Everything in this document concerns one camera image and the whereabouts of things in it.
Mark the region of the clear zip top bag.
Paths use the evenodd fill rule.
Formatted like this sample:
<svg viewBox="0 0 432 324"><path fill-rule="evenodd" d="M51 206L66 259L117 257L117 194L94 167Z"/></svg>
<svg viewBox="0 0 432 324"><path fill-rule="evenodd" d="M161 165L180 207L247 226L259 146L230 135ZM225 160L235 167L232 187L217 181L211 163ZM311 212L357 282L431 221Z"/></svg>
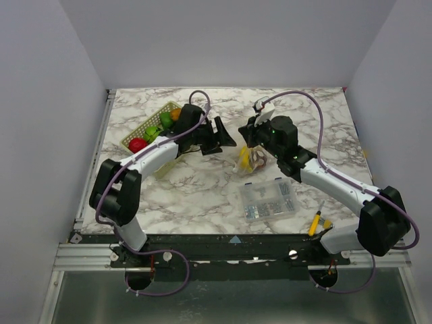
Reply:
<svg viewBox="0 0 432 324"><path fill-rule="evenodd" d="M238 154L233 172L239 176L247 176L263 169L267 165L267 161L267 154L261 147L243 146Z"/></svg>

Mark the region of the green toy watermelon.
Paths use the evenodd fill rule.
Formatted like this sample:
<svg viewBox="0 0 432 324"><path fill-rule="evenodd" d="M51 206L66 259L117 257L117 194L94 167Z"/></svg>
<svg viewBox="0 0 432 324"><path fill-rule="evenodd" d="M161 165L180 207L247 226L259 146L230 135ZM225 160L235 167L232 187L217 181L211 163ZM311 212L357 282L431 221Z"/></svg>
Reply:
<svg viewBox="0 0 432 324"><path fill-rule="evenodd" d="M147 141L148 144L152 143L158 135L162 132L159 126L149 126L144 130L143 139Z"/></svg>

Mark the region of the dark red toy apple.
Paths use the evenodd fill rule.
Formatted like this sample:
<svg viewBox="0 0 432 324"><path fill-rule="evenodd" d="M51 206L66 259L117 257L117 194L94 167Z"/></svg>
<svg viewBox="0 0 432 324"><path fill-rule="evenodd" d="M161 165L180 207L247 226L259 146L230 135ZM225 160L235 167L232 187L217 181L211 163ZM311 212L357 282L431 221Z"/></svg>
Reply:
<svg viewBox="0 0 432 324"><path fill-rule="evenodd" d="M264 168L267 165L267 160L267 155L260 148L250 149L250 166L252 167L251 172Z"/></svg>

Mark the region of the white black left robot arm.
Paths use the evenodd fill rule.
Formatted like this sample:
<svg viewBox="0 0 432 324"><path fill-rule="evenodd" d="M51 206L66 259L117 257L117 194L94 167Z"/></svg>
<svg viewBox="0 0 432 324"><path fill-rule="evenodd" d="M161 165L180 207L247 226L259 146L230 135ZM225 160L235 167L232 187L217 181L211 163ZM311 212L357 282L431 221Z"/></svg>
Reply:
<svg viewBox="0 0 432 324"><path fill-rule="evenodd" d="M202 108L185 104L179 118L141 151L121 161L107 159L97 174L89 205L102 223L103 217L129 248L126 258L136 267L149 261L149 249L144 246L147 236L141 229L136 214L140 205L141 183L159 168L176 160L198 146L203 155L220 153L224 146L236 146L219 116L207 118Z"/></svg>

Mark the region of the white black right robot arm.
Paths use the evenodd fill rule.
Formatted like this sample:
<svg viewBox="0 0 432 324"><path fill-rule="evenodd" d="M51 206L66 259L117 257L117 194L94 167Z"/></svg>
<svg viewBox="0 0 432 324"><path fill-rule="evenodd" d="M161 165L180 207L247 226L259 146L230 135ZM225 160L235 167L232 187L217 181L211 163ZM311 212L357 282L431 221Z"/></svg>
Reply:
<svg viewBox="0 0 432 324"><path fill-rule="evenodd" d="M379 189L331 171L315 153L299 145L298 129L289 117L276 116L261 124L251 117L238 131L248 147L261 146L275 157L285 176L326 193L358 217L355 225L321 235L320 242L310 248L314 262L324 265L346 250L366 250L382 257L410 231L402 197L395 188Z"/></svg>

